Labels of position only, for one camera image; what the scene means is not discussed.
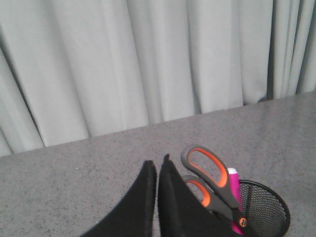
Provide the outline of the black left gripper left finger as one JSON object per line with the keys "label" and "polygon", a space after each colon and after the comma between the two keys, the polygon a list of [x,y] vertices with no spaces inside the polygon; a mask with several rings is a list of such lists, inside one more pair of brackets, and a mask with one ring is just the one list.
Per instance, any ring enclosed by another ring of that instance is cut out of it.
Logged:
{"label": "black left gripper left finger", "polygon": [[132,186],[98,224],[84,237],[151,237],[156,199],[157,172],[147,160]]}

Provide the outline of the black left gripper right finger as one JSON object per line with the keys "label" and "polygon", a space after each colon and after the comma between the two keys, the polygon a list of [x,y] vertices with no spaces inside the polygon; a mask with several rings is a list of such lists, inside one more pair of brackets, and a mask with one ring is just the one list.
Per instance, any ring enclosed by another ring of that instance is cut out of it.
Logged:
{"label": "black left gripper right finger", "polygon": [[169,159],[169,154],[164,156],[159,173],[158,217],[162,237],[237,236],[200,204]]}

